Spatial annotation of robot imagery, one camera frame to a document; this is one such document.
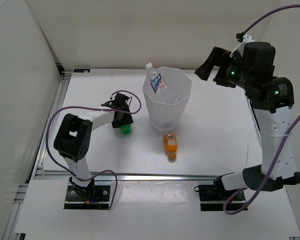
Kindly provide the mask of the clear bottle white orange label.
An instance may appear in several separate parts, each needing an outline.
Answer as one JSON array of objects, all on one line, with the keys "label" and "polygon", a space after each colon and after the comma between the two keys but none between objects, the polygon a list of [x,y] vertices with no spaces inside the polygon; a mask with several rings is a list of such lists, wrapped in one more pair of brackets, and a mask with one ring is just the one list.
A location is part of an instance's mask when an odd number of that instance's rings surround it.
[{"label": "clear bottle white orange label", "polygon": [[162,95],[168,89],[168,86],[159,70],[153,67],[152,63],[145,65],[146,77],[145,83],[156,95]]}]

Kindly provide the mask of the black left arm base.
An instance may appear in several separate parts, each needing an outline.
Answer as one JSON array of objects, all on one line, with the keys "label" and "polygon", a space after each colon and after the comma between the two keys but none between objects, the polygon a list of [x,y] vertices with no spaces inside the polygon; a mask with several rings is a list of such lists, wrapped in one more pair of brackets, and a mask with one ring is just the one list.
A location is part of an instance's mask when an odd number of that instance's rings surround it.
[{"label": "black left arm base", "polygon": [[92,197],[81,197],[75,192],[75,188],[69,183],[65,194],[63,208],[65,210],[108,210],[110,206],[109,184],[94,186]]}]

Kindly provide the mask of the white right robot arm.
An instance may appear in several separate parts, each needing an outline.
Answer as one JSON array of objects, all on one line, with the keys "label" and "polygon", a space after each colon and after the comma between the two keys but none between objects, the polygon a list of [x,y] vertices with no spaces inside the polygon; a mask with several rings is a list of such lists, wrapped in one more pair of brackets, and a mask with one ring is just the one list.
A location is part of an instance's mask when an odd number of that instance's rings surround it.
[{"label": "white right robot arm", "polygon": [[240,87],[250,102],[261,137],[262,163],[217,177],[214,193],[228,199],[234,190],[251,189],[273,192],[285,185],[300,184],[300,172],[294,163],[289,133],[294,90],[289,79],[274,73],[275,48],[268,42],[240,44],[242,51],[214,47],[207,60],[195,70],[206,81],[218,67],[214,82],[223,87]]}]

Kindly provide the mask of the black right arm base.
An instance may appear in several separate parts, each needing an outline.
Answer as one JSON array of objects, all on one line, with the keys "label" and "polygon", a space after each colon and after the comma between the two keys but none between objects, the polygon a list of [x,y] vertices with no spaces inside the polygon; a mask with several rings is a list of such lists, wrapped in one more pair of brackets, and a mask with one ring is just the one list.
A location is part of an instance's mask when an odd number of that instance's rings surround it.
[{"label": "black right arm base", "polygon": [[[222,212],[225,201],[236,191],[220,191],[214,185],[197,185],[193,188],[199,194],[201,212]],[[246,203],[244,192],[241,191],[230,199],[226,209],[235,211]]]}]

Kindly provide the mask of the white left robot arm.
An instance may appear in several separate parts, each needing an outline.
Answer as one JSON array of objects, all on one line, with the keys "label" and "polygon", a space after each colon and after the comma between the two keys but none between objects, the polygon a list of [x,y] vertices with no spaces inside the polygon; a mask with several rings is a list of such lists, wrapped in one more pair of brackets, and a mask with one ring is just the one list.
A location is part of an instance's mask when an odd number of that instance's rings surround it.
[{"label": "white left robot arm", "polygon": [[112,128],[119,129],[123,135],[131,133],[133,118],[128,96],[116,93],[114,98],[102,106],[106,109],[92,110],[82,115],[66,114],[53,143],[54,149],[74,174],[70,183],[83,200],[90,200],[95,194],[95,184],[86,161],[92,132],[111,124]]}]

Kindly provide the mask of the orange juice bottle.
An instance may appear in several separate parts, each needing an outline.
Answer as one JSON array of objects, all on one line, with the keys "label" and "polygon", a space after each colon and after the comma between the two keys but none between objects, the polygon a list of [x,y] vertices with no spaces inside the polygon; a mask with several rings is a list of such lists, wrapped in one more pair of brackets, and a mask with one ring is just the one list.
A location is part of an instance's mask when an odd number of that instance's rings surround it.
[{"label": "orange juice bottle", "polygon": [[164,150],[169,161],[175,161],[177,158],[177,137],[174,133],[165,134],[163,136]]}]

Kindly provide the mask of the green plastic soda bottle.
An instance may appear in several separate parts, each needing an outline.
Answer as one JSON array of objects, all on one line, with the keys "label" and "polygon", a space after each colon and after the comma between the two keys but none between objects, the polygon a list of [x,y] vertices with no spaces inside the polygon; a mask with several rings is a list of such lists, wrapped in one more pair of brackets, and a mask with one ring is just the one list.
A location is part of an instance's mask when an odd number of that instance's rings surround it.
[{"label": "green plastic soda bottle", "polygon": [[123,136],[129,136],[132,132],[132,127],[130,124],[126,124],[126,125],[120,126],[119,130]]}]

